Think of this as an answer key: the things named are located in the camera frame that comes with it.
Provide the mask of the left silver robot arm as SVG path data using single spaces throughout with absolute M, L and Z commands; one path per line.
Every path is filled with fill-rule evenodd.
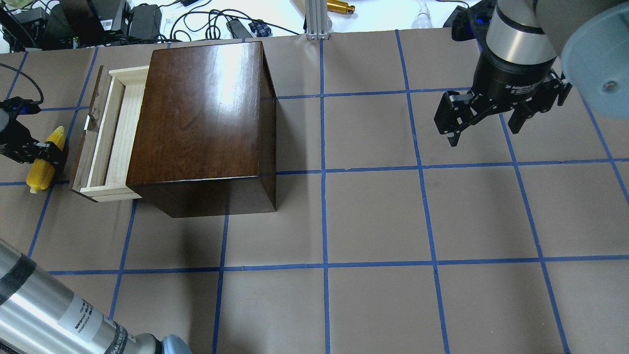
M 178 336 L 133 336 L 1 242 L 1 345 L 23 354 L 189 354 Z

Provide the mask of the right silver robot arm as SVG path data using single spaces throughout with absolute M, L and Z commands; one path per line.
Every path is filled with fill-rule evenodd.
M 480 56 L 472 87 L 448 90 L 434 115 L 456 147 L 463 130 L 512 112 L 513 134 L 538 113 L 563 105 L 576 87 L 589 107 L 628 118 L 626 0 L 481 0 L 450 16 L 452 39 L 475 39 Z

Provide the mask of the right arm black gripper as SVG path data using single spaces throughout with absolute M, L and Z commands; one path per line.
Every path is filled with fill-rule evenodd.
M 463 130 L 513 105 L 508 121 L 512 134 L 537 113 L 564 105 L 572 89 L 566 75 L 552 71 L 556 58 L 534 64 L 508 62 L 493 53 L 481 53 L 472 88 L 461 94 L 447 90 L 434 115 L 438 132 L 456 147 Z

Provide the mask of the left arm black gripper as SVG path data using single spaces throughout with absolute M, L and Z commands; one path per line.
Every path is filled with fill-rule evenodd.
M 67 148 L 60 148 L 56 143 L 31 142 L 30 131 L 18 122 L 16 115 L 5 110 L 0 111 L 0 152 L 19 163 L 33 164 L 36 160 L 60 168 L 67 161 Z

